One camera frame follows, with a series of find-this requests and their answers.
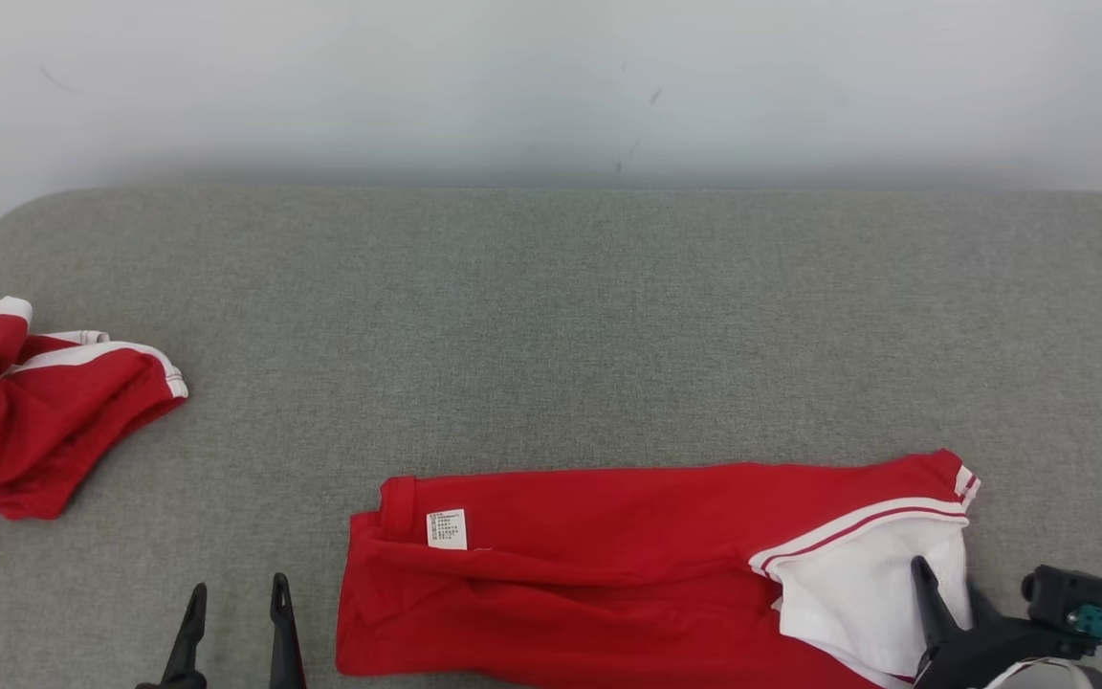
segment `white label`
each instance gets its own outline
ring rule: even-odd
[[[428,545],[444,550],[467,549],[467,512],[447,510],[428,515]]]

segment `white stripe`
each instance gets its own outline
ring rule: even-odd
[[[47,332],[43,337],[53,337],[65,342],[74,342],[76,345],[95,345],[97,342],[108,342],[109,333],[99,330],[72,330],[67,332]]]
[[[932,518],[937,520],[952,520],[953,523],[968,526],[968,518],[963,518],[962,516],[947,516],[927,512],[901,512],[897,514],[889,514],[885,516],[885,518],[876,518],[879,514],[892,510],[901,510],[905,509],[905,507],[919,507],[919,509],[922,510],[942,510],[946,513],[963,512],[963,505],[961,503],[934,500],[932,497],[897,497],[895,500],[875,503],[874,505],[862,507],[860,510],[853,510],[852,513],[841,516],[841,518],[830,520],[830,523],[813,529],[813,531],[795,538],[795,540],[789,540],[787,543],[781,543],[774,548],[760,550],[759,553],[755,553],[749,560],[747,560],[747,563],[754,571],[756,571],[756,574],[761,574],[768,577],[768,579],[771,579],[773,581],[779,582],[777,571],[775,571],[775,568],[777,568],[779,563],[792,562],[793,560],[819,553],[822,548],[831,548],[840,543],[845,543],[846,541],[853,540],[853,538],[869,531],[871,528],[890,523],[890,520],[901,518]],[[862,525],[862,527],[853,528],[867,518],[869,519],[869,523]],[[852,532],[845,534],[844,537],[832,540],[827,546],[822,546],[821,549],[809,550],[809,552],[798,555],[797,557],[787,557],[790,553],[796,553],[799,552],[799,550],[814,546],[815,543],[819,543],[819,541],[828,540],[828,538],[835,536],[836,534],[841,534],[845,531],[845,529],[850,528],[853,528]],[[769,567],[769,571],[763,571],[760,567],[766,562],[766,560],[768,560],[768,558],[777,558],[777,561]]]
[[[14,297],[1,298],[0,316],[19,316],[28,325],[32,322],[32,304],[28,301],[17,300]]]
[[[959,466],[959,474],[954,476],[954,494],[959,497],[963,497],[963,493],[968,488],[968,481],[972,480],[972,470],[963,465]]]
[[[84,345],[84,347],[69,347],[66,349],[57,349],[56,352],[36,354],[35,357],[28,359],[25,363],[22,363],[22,365],[9,367],[4,375],[14,375],[25,370],[39,369],[39,367],[86,365],[86,363],[91,362],[93,359],[104,357],[110,352],[119,352],[121,349],[132,349],[153,357],[155,360],[161,363],[162,367],[164,367],[164,378],[168,380],[168,387],[170,387],[172,396],[190,396],[190,389],[186,387],[183,378],[181,378],[181,372],[177,367],[172,365],[170,358],[164,356],[164,352],[161,352],[155,347],[149,347],[147,344],[134,344],[134,342],[100,342],[100,344],[87,344]]]
[[[972,482],[972,487],[968,488],[968,494],[963,496],[963,500],[961,502],[964,512],[968,510],[968,505],[972,504],[972,500],[974,500],[975,498],[975,493],[980,488],[981,488],[981,480],[976,478],[975,481]]]

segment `white wall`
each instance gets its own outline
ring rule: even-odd
[[[0,0],[0,214],[133,183],[1101,189],[1099,0]]]

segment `gray fabric surface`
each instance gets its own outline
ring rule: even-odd
[[[156,680],[203,580],[201,667],[263,686],[277,570],[312,688],[499,686],[334,671],[389,475],[947,446],[1006,611],[1037,563],[1102,575],[1102,195],[76,192],[0,220],[4,293],[192,398],[61,519],[0,518],[0,689]]]

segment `clothing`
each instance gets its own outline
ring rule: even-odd
[[[868,467],[390,478],[380,509],[352,518],[337,668],[576,689],[906,686],[925,650],[910,558],[968,610],[961,529],[979,487],[946,450]]]
[[[188,396],[158,349],[99,331],[30,335],[0,300],[0,514],[56,518],[105,450]]]

